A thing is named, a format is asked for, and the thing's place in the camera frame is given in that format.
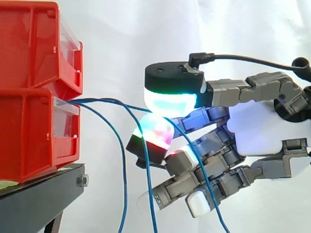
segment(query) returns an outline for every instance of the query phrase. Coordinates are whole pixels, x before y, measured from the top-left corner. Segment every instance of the black sensor cap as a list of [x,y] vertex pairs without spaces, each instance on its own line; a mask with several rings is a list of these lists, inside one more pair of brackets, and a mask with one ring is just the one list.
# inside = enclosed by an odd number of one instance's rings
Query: black sensor cap
[[204,73],[188,72],[188,62],[156,63],[145,69],[145,88],[160,94],[198,94]]
[[[146,144],[150,162],[154,164],[161,164],[167,150],[162,147],[158,147],[157,145],[148,141],[146,141]],[[132,134],[126,146],[126,150],[135,154],[140,159],[140,161],[145,161],[145,153],[141,137],[137,137],[136,135]]]

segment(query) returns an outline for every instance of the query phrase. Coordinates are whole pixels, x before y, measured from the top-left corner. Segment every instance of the transparent drawer front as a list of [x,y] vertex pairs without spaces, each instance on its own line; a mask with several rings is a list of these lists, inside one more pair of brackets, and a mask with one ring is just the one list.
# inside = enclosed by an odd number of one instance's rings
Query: transparent drawer front
[[79,108],[58,98],[54,98],[53,130],[55,137],[74,137],[72,117],[79,115]]
[[74,52],[80,50],[80,43],[71,32],[64,18],[60,18],[60,51],[63,58],[74,67]]

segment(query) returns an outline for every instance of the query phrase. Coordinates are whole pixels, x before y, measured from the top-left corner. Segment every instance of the robotic hand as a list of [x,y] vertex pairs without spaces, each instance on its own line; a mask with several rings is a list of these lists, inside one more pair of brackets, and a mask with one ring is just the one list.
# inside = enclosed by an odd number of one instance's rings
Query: robotic hand
[[[199,65],[224,57],[292,70],[299,78],[311,81],[309,62],[304,58],[297,58],[292,67],[286,67],[241,56],[197,53],[191,54],[188,62],[159,63],[146,68],[145,87],[149,99],[145,101],[150,110],[160,112],[160,106],[165,101],[169,102],[167,108],[162,107],[162,112],[168,113],[164,116],[185,115],[173,118],[173,122],[185,133],[211,124],[218,125],[215,130],[192,142],[204,164],[218,204],[240,189],[250,186],[256,179],[291,178],[302,172],[311,161],[307,152],[311,143],[311,130],[308,129],[311,118],[311,87],[300,88],[283,72],[261,73],[248,77],[245,81],[222,79],[205,82],[204,73],[198,69]],[[195,102],[191,100],[184,103],[185,95],[195,96]],[[291,125],[285,131],[294,133],[284,134],[283,140],[280,140],[280,149],[276,148],[275,153],[256,154],[256,151],[265,150],[245,149],[245,144],[250,139],[245,138],[245,131],[236,130],[236,122],[245,120],[242,119],[244,111],[236,111],[234,108],[238,103],[243,105],[250,101],[262,101],[269,106],[257,108],[259,115],[263,111],[270,111],[276,121]],[[172,138],[179,136],[179,132],[174,132]],[[205,215],[215,208],[198,160],[189,145],[166,157],[168,148],[160,150],[150,142],[147,145],[151,162],[160,164],[164,160],[164,167],[172,176],[153,188],[154,201],[159,210],[184,196],[193,217]],[[132,136],[127,149],[138,156],[137,164],[143,167],[144,154],[137,138]],[[262,158],[251,166],[239,166],[244,162],[245,156]]]

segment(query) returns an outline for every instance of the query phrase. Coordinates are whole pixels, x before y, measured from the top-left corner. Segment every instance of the cable connector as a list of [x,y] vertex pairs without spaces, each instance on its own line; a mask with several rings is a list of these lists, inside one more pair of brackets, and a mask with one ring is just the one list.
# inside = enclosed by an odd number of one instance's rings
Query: cable connector
[[214,53],[191,53],[189,55],[189,66],[192,68],[199,68],[201,64],[206,64],[209,62],[215,61],[215,54]]

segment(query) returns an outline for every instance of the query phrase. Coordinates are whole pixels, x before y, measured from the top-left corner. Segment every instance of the glowing led sensor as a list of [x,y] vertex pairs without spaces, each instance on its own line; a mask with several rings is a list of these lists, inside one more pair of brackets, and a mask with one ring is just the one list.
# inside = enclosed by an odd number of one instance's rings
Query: glowing led sensor
[[[174,136],[173,125],[154,113],[146,114],[140,120],[140,124],[146,141],[168,150]],[[138,128],[134,130],[133,135],[141,138],[141,133]]]
[[145,88],[145,103],[154,113],[162,117],[185,117],[194,110],[196,94],[159,94]]

